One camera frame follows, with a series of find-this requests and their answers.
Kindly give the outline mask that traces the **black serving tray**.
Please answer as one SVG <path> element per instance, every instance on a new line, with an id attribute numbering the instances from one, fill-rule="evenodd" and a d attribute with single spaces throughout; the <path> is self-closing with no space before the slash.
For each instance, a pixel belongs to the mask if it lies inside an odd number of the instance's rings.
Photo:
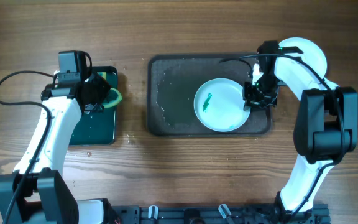
<path id="1" fill-rule="evenodd" d="M 272 127 L 272 110 L 252 109 L 239 128 L 222 133 L 207 128 L 196 117 L 193 102 L 198 88 L 215 78 L 242 85 L 249 82 L 252 57 L 238 61 L 240 53 L 159 54 L 148 64 L 147 129 L 165 137 L 234 137 L 262 135 Z"/>

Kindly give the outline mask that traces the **white plate top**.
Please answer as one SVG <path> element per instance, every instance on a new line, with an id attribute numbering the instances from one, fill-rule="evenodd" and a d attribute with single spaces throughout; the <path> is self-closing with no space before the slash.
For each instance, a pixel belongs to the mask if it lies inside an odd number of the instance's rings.
<path id="1" fill-rule="evenodd" d="M 327 70 L 328 70 L 328 62 L 324 52 L 320 49 L 320 47 L 312 42 L 311 40 L 302 38 L 302 37 L 290 37 L 285 40 L 282 40 L 279 43 L 281 48 L 284 47 L 298 47 L 303 53 L 285 53 L 285 55 L 290 55 L 293 57 L 301 57 L 304 63 L 308 64 L 317 74 L 324 78 Z M 304 73 L 309 73 L 312 78 L 315 76 L 307 69 L 302 68 L 301 65 L 297 64 L 295 61 L 290 60 L 289 58 L 278 58 L 276 61 L 276 74 L 279 75 L 281 73 L 286 74 L 287 72 L 295 72 L 295 74 L 302 75 Z"/>

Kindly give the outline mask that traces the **green yellow sponge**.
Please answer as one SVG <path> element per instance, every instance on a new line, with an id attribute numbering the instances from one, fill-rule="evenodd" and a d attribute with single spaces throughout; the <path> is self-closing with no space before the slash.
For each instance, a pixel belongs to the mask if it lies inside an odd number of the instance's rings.
<path id="1" fill-rule="evenodd" d="M 105 109 L 117 106 L 123 99 L 121 92 L 117 89 L 117 74 L 115 72 L 98 72 L 98 75 L 103 77 L 111 86 L 107 97 L 102 102 Z"/>

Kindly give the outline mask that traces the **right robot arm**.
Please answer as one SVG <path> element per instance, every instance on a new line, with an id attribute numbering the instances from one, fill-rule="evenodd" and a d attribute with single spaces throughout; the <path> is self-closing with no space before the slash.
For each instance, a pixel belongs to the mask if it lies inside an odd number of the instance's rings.
<path id="1" fill-rule="evenodd" d="M 286 185 L 276 195 L 271 211 L 261 217 L 269 223 L 327 221 L 313 200 L 328 172 L 357 144 L 357 92 L 326 79 L 328 61 L 314 42 L 292 37 L 265 41 L 253 55 L 259 74 L 244 83 L 244 105 L 265 109 L 277 105 L 279 84 L 299 99 L 293 130 L 297 151 Z"/>

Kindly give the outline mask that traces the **white plate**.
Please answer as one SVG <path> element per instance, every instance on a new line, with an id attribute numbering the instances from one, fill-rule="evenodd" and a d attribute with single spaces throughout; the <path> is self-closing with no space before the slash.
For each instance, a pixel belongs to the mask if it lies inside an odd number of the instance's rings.
<path id="1" fill-rule="evenodd" d="M 193 107 L 198 120 L 217 132 L 240 128 L 251 112 L 243 100 L 242 86 L 227 78 L 215 78 L 202 84 L 195 94 Z"/>
<path id="2" fill-rule="evenodd" d="M 320 49 L 320 47 L 312 42 L 311 40 L 302 38 L 302 37 L 290 37 L 285 40 L 282 40 L 279 43 L 281 48 L 284 47 L 298 47 L 303 53 L 285 53 L 285 55 L 290 55 L 293 57 L 301 57 L 304 63 L 308 64 L 317 74 L 324 78 L 327 70 L 328 70 L 328 62 L 324 52 Z M 307 69 L 302 68 L 301 65 L 297 64 L 295 61 L 290 60 L 289 58 L 278 58 L 276 61 L 276 74 L 279 75 L 281 73 L 286 74 L 287 72 L 295 72 L 295 74 L 302 75 L 304 73 L 309 73 L 312 78 L 315 76 Z"/>

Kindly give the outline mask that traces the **black mounting rail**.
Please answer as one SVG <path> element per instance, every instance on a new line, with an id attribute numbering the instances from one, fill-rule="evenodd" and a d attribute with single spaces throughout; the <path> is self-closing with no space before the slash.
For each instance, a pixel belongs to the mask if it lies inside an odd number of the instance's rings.
<path id="1" fill-rule="evenodd" d="M 108 200 L 80 200 L 77 202 L 80 223 L 330 223 L 331 217 L 326 204 L 317 204 L 310 210 L 284 211 L 279 205 L 248 204 L 212 207 L 161 207 L 152 205 L 112 206 Z"/>

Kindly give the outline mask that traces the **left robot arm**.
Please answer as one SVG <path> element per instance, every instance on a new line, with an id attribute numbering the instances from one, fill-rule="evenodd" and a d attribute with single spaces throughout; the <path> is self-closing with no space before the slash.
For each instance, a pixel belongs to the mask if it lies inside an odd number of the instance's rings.
<path id="1" fill-rule="evenodd" d="M 59 71 L 41 92 L 39 123 L 22 159 L 0 175 L 3 223 L 78 223 L 78 202 L 62 178 L 71 135 L 88 105 L 101 105 L 110 84 L 93 71 L 89 53 L 58 54 Z"/>

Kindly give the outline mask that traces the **black water basin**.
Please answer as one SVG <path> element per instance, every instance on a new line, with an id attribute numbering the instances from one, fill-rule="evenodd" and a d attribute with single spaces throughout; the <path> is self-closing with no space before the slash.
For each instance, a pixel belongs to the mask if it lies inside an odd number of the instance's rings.
<path id="1" fill-rule="evenodd" d="M 84 113 L 71 135 L 70 146 L 109 145 L 115 142 L 116 107 Z"/>

